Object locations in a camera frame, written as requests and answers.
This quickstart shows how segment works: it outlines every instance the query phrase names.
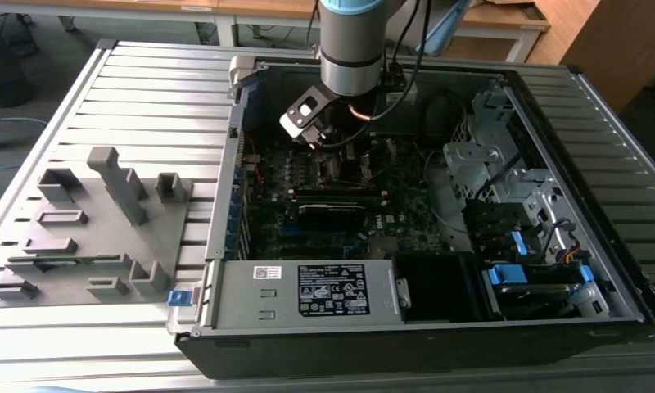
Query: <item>aluminum slotted table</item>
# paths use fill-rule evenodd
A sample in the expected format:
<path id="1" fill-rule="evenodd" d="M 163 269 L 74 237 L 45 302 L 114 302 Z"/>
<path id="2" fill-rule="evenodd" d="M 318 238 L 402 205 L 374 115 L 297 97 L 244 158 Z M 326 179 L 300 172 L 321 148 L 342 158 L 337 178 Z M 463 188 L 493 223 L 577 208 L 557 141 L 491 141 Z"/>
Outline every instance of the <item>aluminum slotted table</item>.
<path id="1" fill-rule="evenodd" d="M 230 100 L 233 56 L 305 58 L 298 51 L 103 43 L 89 58 L 47 129 L 0 201 L 0 276 L 5 256 L 23 238 L 38 206 L 37 177 L 46 168 L 85 169 L 91 146 L 114 146 L 138 175 L 177 172 L 194 181 L 175 282 L 200 279 Z M 635 259 L 655 283 L 655 164 L 600 101 L 581 74 L 560 66 L 437 61 L 519 72 L 603 204 Z M 0 309 L 0 382 L 86 391 L 304 391 L 583 377 L 644 381 L 655 374 L 655 337 L 611 346 L 559 364 L 452 373 L 209 381 L 173 345 L 163 303 Z"/>

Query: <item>wastebasket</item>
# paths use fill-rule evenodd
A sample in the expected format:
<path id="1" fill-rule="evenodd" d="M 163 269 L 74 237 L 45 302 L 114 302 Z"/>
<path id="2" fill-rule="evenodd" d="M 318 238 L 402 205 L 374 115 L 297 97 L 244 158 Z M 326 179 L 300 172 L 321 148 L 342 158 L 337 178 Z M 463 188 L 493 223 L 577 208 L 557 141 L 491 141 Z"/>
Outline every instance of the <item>wastebasket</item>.
<path id="1" fill-rule="evenodd" d="M 0 108 L 18 106 L 33 96 L 17 58 L 35 50 L 31 34 L 17 15 L 0 14 Z"/>
<path id="2" fill-rule="evenodd" d="M 0 14 L 0 47 L 17 58 L 38 51 L 23 15 Z"/>

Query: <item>open computer chassis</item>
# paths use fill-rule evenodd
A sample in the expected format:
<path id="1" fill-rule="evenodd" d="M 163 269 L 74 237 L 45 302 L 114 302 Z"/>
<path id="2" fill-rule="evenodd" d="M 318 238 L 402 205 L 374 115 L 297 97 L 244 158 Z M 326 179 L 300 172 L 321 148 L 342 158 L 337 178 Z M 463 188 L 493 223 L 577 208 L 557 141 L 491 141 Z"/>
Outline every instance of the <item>open computer chassis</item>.
<path id="1" fill-rule="evenodd" d="M 652 286 L 515 72 L 422 65 L 414 105 L 322 153 L 277 124 L 316 63 L 253 61 L 208 267 L 178 288 L 206 377 L 547 364 L 655 332 Z"/>

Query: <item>motherboard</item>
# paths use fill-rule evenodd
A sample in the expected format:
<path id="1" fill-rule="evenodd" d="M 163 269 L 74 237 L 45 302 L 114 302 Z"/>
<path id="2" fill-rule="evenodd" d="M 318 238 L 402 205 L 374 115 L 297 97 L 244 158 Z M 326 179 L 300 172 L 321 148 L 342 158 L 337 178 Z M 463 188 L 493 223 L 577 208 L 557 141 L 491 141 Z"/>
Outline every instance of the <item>motherboard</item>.
<path id="1" fill-rule="evenodd" d="M 312 150 L 248 136 L 244 152 L 250 259 L 382 259 L 448 248 L 424 178 L 441 158 L 406 137 L 370 134 Z"/>

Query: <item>power supply label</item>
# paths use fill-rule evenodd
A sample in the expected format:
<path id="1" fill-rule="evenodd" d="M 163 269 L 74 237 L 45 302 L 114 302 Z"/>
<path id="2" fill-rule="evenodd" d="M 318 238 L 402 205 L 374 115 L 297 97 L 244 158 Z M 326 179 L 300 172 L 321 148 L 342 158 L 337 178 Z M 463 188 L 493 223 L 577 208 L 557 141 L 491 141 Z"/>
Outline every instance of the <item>power supply label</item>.
<path id="1" fill-rule="evenodd" d="M 368 315 L 364 265 L 298 265 L 297 312 L 304 317 Z"/>

